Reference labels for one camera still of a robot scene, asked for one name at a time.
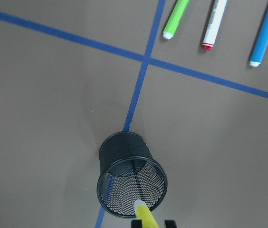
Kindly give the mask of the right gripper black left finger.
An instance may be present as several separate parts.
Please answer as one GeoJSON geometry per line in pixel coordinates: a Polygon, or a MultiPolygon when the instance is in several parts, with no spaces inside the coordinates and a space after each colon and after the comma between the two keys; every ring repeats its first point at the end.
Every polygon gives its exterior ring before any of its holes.
{"type": "Polygon", "coordinates": [[[143,228],[143,223],[141,220],[132,220],[131,228],[143,228]]]}

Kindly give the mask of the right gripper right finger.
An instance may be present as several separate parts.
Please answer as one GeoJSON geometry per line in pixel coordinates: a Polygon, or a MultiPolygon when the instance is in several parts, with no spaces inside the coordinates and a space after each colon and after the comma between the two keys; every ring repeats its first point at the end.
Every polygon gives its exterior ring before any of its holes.
{"type": "Polygon", "coordinates": [[[176,222],[174,220],[165,220],[165,228],[177,228],[176,222]]]}

